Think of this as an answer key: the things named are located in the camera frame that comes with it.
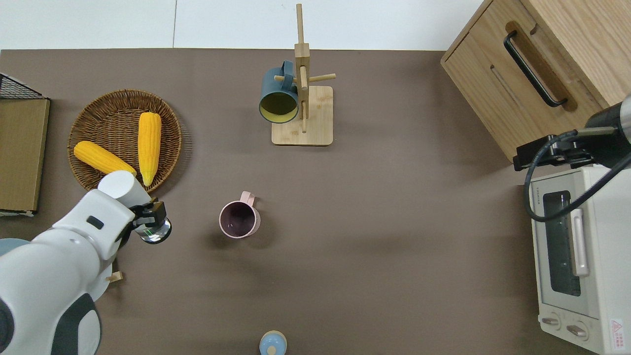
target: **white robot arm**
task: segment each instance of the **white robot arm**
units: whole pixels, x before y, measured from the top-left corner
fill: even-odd
[[[94,301],[133,229],[157,244],[171,225],[162,202],[131,173],[115,171],[52,228],[0,256],[0,353],[94,355]]]

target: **red warning label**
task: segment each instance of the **red warning label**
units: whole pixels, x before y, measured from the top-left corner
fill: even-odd
[[[611,336],[615,350],[625,349],[625,329],[622,319],[611,320]]]

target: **yellow corn cob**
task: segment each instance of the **yellow corn cob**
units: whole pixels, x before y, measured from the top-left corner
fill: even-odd
[[[151,185],[158,171],[160,158],[160,135],[162,121],[160,115],[144,112],[138,120],[138,165],[143,176],[143,184]]]
[[[108,152],[103,147],[90,141],[82,140],[74,146],[74,156],[96,170],[109,174],[116,170],[125,170],[136,176],[136,170]]]

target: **oven knob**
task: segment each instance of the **oven knob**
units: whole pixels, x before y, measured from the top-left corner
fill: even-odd
[[[585,324],[583,322],[579,322],[580,325],[582,325],[583,327],[585,327]],[[577,338],[580,338],[580,340],[587,340],[588,338],[588,334],[587,334],[587,327],[585,327],[585,329],[579,327],[578,325],[568,325],[567,326],[567,330],[574,334]]]
[[[539,322],[541,322],[543,324],[547,324],[547,325],[551,326],[552,328],[554,328],[555,330],[561,329],[560,318],[559,318],[558,314],[556,314],[554,312],[550,313],[550,315],[546,316],[546,317],[539,315]]]
[[[558,320],[554,318],[542,318],[541,322],[549,325],[558,325]]]

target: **wicker basket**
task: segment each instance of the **wicker basket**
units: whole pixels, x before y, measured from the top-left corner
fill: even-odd
[[[138,166],[138,119],[143,112],[154,112],[162,118],[160,160],[158,171],[150,186],[152,192],[171,174],[182,148],[182,130],[175,113],[161,98],[140,90],[119,90],[107,93],[87,105],[79,114],[68,137],[68,160],[77,181],[86,189],[97,187],[104,173],[94,169],[74,156],[74,146],[89,140],[109,150],[137,172]]]

